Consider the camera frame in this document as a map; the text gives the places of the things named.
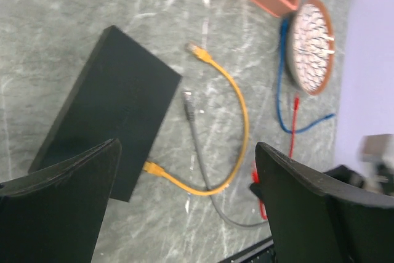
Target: wire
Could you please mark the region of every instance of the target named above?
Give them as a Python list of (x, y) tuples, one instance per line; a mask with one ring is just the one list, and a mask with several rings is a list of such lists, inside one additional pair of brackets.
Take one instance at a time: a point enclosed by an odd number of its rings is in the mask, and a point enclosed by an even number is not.
[(291, 124), (291, 141), (290, 141), (290, 152), (289, 157), (293, 157), (293, 150), (294, 150), (294, 140), (296, 137), (296, 122), (297, 122), (297, 111), (300, 105), (300, 96), (297, 93), (294, 98), (294, 111), (293, 111), (293, 121)]
[(156, 163), (152, 163), (150, 161), (145, 162), (143, 169), (150, 173), (154, 174), (156, 176), (161, 176), (169, 180), (170, 182), (174, 183), (176, 186), (184, 189), (185, 191), (193, 194), (193, 195), (199, 195), (199, 196), (209, 196), (209, 195), (214, 195), (216, 193), (219, 193), (227, 188), (227, 186), (232, 182), (234, 179), (236, 173), (239, 170), (239, 167), (241, 166), (243, 159), (245, 157), (246, 149), (247, 149), (247, 140), (249, 137), (249, 117), (247, 114), (247, 108), (245, 104), (244, 97), (242, 96), (241, 90), (239, 89), (238, 85), (236, 84), (235, 80), (231, 77), (230, 74), (227, 73), (226, 70), (224, 70), (218, 63), (216, 63), (212, 57), (208, 54), (208, 52), (205, 49), (202, 49), (192, 43), (189, 43), (187, 45), (187, 49), (192, 52), (198, 59), (212, 65), (217, 71), (219, 71), (224, 77), (227, 78), (228, 82), (231, 84), (233, 87), (234, 91), (236, 92), (236, 95), (239, 99), (239, 104), (241, 105), (242, 109), (242, 114), (243, 114), (243, 120), (244, 120), (244, 132), (243, 132), (243, 142), (242, 142), (242, 147), (241, 147), (241, 152), (239, 153), (238, 160), (230, 173), (228, 175), (227, 179), (218, 187), (215, 189), (211, 190), (197, 190), (194, 189), (183, 182), (177, 180), (175, 177), (171, 176), (168, 174), (161, 166), (159, 166)]
[[(195, 144), (195, 150), (196, 150), (197, 160), (199, 163), (201, 174), (203, 175), (203, 179), (204, 179), (207, 189), (212, 190), (212, 185), (208, 179), (207, 166), (204, 162), (204, 158), (203, 158), (203, 154), (202, 154), (201, 144), (198, 139), (198, 133), (197, 133), (196, 122), (195, 122), (195, 108), (194, 108), (193, 102), (191, 100), (191, 93), (190, 92), (183, 93), (183, 104), (185, 107), (185, 113), (186, 113), (187, 120), (190, 124), (191, 136), (192, 136), (194, 144)], [(211, 198), (212, 204), (213, 204), (216, 212), (227, 224), (229, 224), (231, 226), (234, 226), (239, 229), (244, 229), (244, 230), (252, 230), (252, 229), (259, 228), (260, 226), (262, 226), (266, 222), (266, 221), (264, 221), (264, 222), (260, 222), (260, 223), (256, 223), (256, 224), (242, 224), (242, 223), (235, 222), (225, 215), (225, 213), (221, 210), (220, 206), (218, 205), (217, 200), (214, 196), (211, 195), (210, 198)]]
[[(287, 35), (287, 29), (289, 27), (289, 19), (285, 18), (282, 21), (282, 25), (281, 25), (281, 45), (280, 45), (280, 57), (279, 57), (279, 73), (278, 73), (278, 85), (276, 87), (276, 113), (278, 114), (278, 119), (279, 119), (279, 124), (282, 128), (282, 130), (284, 132), (287, 132), (288, 134), (291, 134), (292, 131), (289, 130), (283, 122), (282, 119), (282, 113), (281, 113), (281, 109), (280, 109), (280, 93), (281, 93), (281, 87), (282, 87), (282, 75), (283, 75), (283, 71), (284, 71), (284, 58), (285, 58), (285, 53), (286, 53), (286, 35)], [(330, 118), (333, 118), (335, 116), (334, 113), (330, 113), (318, 120), (315, 120), (314, 122), (310, 123), (308, 126), (303, 127), (302, 129), (296, 129), (294, 131), (295, 134), (300, 134), (302, 132), (306, 132), (307, 130), (313, 128), (314, 126), (316, 126), (317, 124), (321, 123), (322, 121), (325, 120), (329, 120)]]

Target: red cable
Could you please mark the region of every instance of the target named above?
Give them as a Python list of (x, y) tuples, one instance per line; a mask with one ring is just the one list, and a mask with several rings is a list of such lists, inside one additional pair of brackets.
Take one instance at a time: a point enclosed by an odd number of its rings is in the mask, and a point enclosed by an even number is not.
[(294, 111), (293, 111), (293, 121), (291, 125), (291, 141), (290, 141), (290, 152), (289, 157), (293, 157), (293, 150), (294, 150), (294, 140), (296, 137), (296, 121), (297, 121), (297, 111), (300, 105), (300, 96), (297, 93), (294, 97)]
[[(296, 137), (296, 121), (297, 121), (297, 111), (300, 106), (300, 96), (298, 93), (296, 93), (294, 97), (294, 111), (293, 111), (293, 120), (292, 120), (292, 126), (291, 126), (291, 142), (290, 142), (290, 152), (289, 152), (289, 157), (292, 158), (293, 156), (293, 150), (294, 150), (294, 141)], [(252, 179), (253, 182), (259, 183), (259, 175), (257, 174), (256, 166), (254, 163), (254, 168), (252, 170)], [(259, 209), (260, 209), (260, 215), (261, 218), (264, 220), (268, 220), (267, 213), (265, 212), (265, 206), (264, 203), (259, 200)]]

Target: marble floor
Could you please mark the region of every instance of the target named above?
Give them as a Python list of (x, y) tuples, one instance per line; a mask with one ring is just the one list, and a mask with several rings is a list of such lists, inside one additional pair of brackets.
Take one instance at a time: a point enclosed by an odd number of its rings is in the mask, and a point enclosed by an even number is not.
[[(319, 97), (302, 97), (299, 126), (338, 110), (350, 0), (322, 0), (336, 33), (334, 72)], [(280, 20), (250, 0), (0, 0), (0, 182), (24, 176), (104, 28), (115, 24), (183, 75), (193, 92), (197, 127), (211, 182), (236, 161), (241, 112), (233, 90), (213, 68), (185, 51), (193, 40), (237, 81), (251, 120), (249, 148), (234, 182), (218, 196), (234, 220), (260, 221), (248, 190), (256, 142), (287, 153), (290, 138), (275, 113)], [(295, 89), (283, 81), (284, 120)], [(315, 169), (332, 166), (336, 120), (297, 136), (294, 158)], [(196, 186), (195, 161), (180, 92), (150, 158)], [(188, 196), (165, 179), (142, 174), (130, 203), (110, 200), (93, 262), (218, 262), (270, 235), (224, 224), (209, 198)]]

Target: white wall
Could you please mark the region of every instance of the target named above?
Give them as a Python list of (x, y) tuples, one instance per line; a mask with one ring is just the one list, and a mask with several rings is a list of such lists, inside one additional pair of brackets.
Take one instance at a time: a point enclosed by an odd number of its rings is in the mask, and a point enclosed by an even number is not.
[(394, 0), (352, 0), (335, 164), (362, 171), (361, 138), (394, 134)]

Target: blue cable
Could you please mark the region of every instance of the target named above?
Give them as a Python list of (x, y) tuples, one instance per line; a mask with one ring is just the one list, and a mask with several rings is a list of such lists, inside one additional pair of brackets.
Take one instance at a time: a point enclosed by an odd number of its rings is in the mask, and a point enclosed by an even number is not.
[[(276, 88), (276, 112), (278, 114), (278, 119), (280, 126), (284, 132), (287, 132), (288, 134), (291, 134), (291, 130), (288, 129), (283, 122), (282, 119), (282, 113), (280, 109), (280, 99), (279, 95), (281, 93), (281, 87), (282, 87), (282, 75), (284, 71), (284, 59), (285, 59), (285, 53), (286, 53), (286, 35), (287, 35), (287, 29), (289, 28), (289, 19), (285, 18), (282, 21), (281, 25), (281, 34), (280, 34), (280, 60), (279, 60), (279, 75), (278, 75), (278, 85)], [(317, 124), (321, 123), (322, 121), (329, 120), (330, 118), (333, 118), (335, 116), (334, 113), (328, 114), (318, 120), (315, 120), (308, 126), (303, 127), (302, 129), (298, 129), (295, 131), (296, 134), (300, 134), (302, 132), (306, 132), (307, 130), (313, 128)]]

